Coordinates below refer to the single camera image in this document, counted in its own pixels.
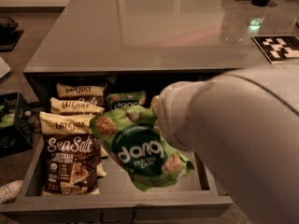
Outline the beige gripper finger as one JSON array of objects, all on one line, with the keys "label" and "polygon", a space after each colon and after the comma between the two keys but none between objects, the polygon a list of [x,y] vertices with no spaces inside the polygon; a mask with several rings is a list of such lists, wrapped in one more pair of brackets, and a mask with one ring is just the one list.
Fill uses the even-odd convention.
[{"label": "beige gripper finger", "polygon": [[151,99],[150,107],[151,107],[151,109],[153,110],[154,113],[157,113],[157,105],[158,105],[159,98],[160,98],[160,95],[155,95]]}]

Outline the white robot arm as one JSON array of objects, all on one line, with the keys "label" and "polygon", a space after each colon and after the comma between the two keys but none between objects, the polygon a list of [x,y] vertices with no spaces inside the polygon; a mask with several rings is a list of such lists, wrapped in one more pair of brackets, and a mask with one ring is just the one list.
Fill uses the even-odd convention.
[{"label": "white robot arm", "polygon": [[299,224],[299,64],[173,83],[157,116],[173,147],[195,151],[253,224]]}]

